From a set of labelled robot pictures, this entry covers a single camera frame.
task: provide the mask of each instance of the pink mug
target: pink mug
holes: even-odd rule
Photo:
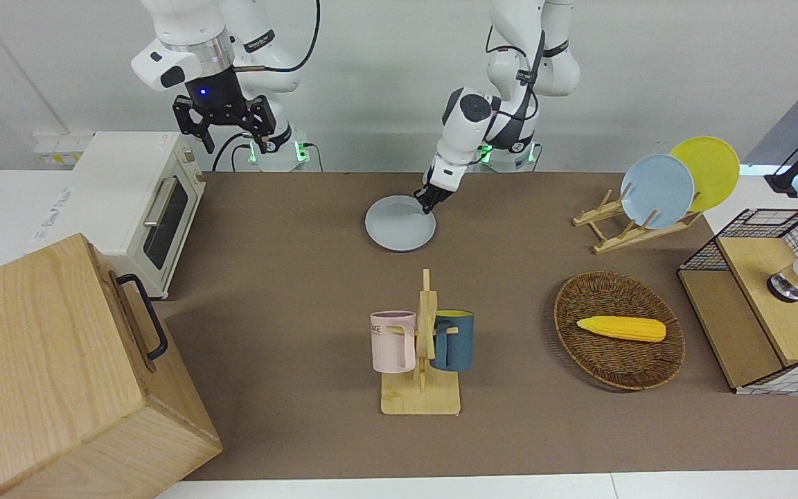
[[[414,369],[414,329],[417,315],[387,310],[371,315],[371,365],[379,373],[397,374]]]

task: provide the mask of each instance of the wooden mug stand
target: wooden mug stand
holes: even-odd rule
[[[624,187],[624,190],[621,192],[621,195],[618,197],[618,199],[611,202],[608,201],[608,198],[610,198],[612,195],[612,189],[608,189],[608,192],[605,193],[605,196],[602,197],[602,201],[599,202],[599,205],[596,206],[595,209],[590,209],[590,211],[580,211],[580,215],[572,218],[571,222],[575,227],[589,225],[589,228],[596,233],[596,237],[599,237],[599,243],[593,246],[593,252],[596,253],[596,255],[613,252],[614,250],[619,250],[622,247],[633,246],[633,244],[642,243],[645,240],[667,236],[667,234],[673,234],[675,231],[685,230],[688,227],[691,227],[691,224],[693,224],[694,221],[696,221],[702,214],[701,211],[690,211],[686,213],[682,219],[670,227],[665,227],[662,229],[649,229],[647,228],[648,224],[652,223],[652,220],[658,216],[658,211],[655,210],[652,211],[652,213],[648,216],[644,224],[637,225],[636,221],[631,220],[630,223],[627,224],[627,227],[624,227],[624,230],[621,231],[618,236],[605,237],[605,234],[602,234],[602,231],[599,230],[599,227],[596,227],[596,222],[624,215],[623,205],[621,205],[621,202],[623,202],[623,199],[627,196],[627,193],[630,192],[631,186],[633,186],[633,183],[627,184],[627,187]]]
[[[380,375],[380,411],[384,414],[460,414],[457,373],[430,366],[435,359],[436,292],[430,290],[430,269],[424,269],[424,290],[418,301],[417,355],[413,370]],[[449,334],[457,328],[450,328]]]

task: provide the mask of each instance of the table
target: table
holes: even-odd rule
[[[620,175],[465,177],[434,240],[408,254],[371,243],[362,221],[419,175],[206,178],[157,304],[224,442],[191,480],[798,468],[798,398],[731,394],[675,278],[706,224],[600,256],[571,227]],[[382,416],[368,313],[413,310],[424,266],[442,306],[477,315],[462,412]],[[687,357],[668,385],[614,394],[558,355],[552,300],[595,269],[638,278],[677,313]]]

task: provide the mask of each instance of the mug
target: mug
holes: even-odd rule
[[[441,371],[462,372],[472,367],[472,312],[436,311],[436,358],[430,365]]]
[[[414,329],[417,313],[386,310],[371,315],[371,366],[379,373],[398,374],[414,369],[417,353]]]

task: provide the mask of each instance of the wire basket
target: wire basket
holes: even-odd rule
[[[577,326],[595,315],[658,319],[667,338],[658,343],[603,337]],[[556,297],[556,331],[568,355],[590,376],[615,388],[639,391],[673,379],[685,357],[679,320],[645,284],[617,272],[586,272],[568,280]]]

